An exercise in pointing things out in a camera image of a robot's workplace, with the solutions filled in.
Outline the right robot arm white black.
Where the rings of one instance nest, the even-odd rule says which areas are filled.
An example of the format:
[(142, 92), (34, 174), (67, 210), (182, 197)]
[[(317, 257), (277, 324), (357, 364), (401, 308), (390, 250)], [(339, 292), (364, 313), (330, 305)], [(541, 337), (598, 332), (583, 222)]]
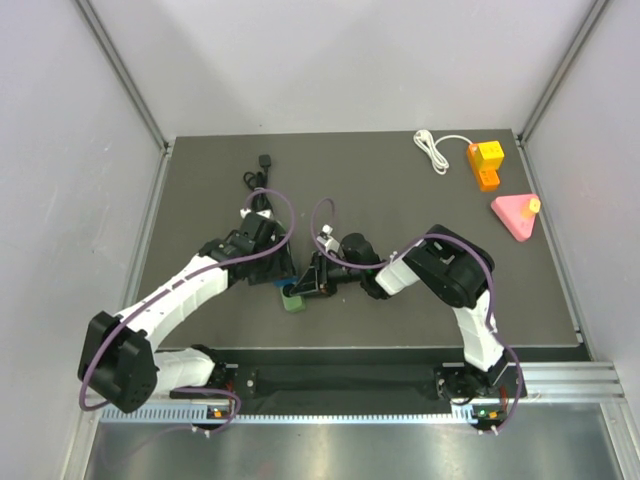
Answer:
[(337, 241), (325, 225), (316, 237), (313, 253), (302, 277), (283, 288), (287, 298), (330, 297), (341, 284), (357, 283), (376, 300), (387, 300), (404, 289), (424, 284), (452, 308), (463, 338), (464, 366), (441, 372), (439, 394), (454, 405), (492, 394), (504, 380), (504, 347), (497, 341), (495, 317), (486, 274), (493, 260), (479, 247), (442, 225), (429, 237), (394, 255), (387, 264), (360, 233)]

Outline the blue cube plug adapter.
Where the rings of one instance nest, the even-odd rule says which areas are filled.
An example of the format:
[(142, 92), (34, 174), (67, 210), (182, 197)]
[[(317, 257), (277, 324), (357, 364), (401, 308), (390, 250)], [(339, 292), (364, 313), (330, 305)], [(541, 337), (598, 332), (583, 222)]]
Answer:
[(298, 278), (296, 276), (293, 276), (293, 277), (278, 279), (273, 282), (273, 285), (276, 286), (277, 288), (284, 288), (285, 286), (288, 286), (288, 285), (295, 285), (297, 281), (298, 281)]

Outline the green power strip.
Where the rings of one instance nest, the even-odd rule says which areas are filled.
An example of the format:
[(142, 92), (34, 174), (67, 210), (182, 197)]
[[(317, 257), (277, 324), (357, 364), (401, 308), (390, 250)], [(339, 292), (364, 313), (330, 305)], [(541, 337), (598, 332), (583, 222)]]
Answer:
[(288, 313), (299, 313), (306, 309), (305, 299), (298, 295), (292, 295), (291, 289), (294, 286), (294, 282), (283, 283), (279, 290), (283, 307)]

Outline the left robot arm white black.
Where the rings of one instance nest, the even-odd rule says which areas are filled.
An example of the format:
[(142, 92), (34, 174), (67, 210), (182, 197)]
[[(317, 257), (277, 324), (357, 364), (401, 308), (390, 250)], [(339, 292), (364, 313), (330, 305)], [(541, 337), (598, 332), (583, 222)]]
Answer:
[(206, 243), (176, 275), (116, 314), (101, 311), (88, 324), (78, 367), (80, 407), (92, 410), (89, 390), (124, 413), (155, 394), (197, 389), (216, 396), (227, 374), (204, 346), (161, 352), (159, 346), (191, 314), (235, 284), (270, 283), (288, 252), (290, 235), (270, 210), (244, 209), (224, 239)]

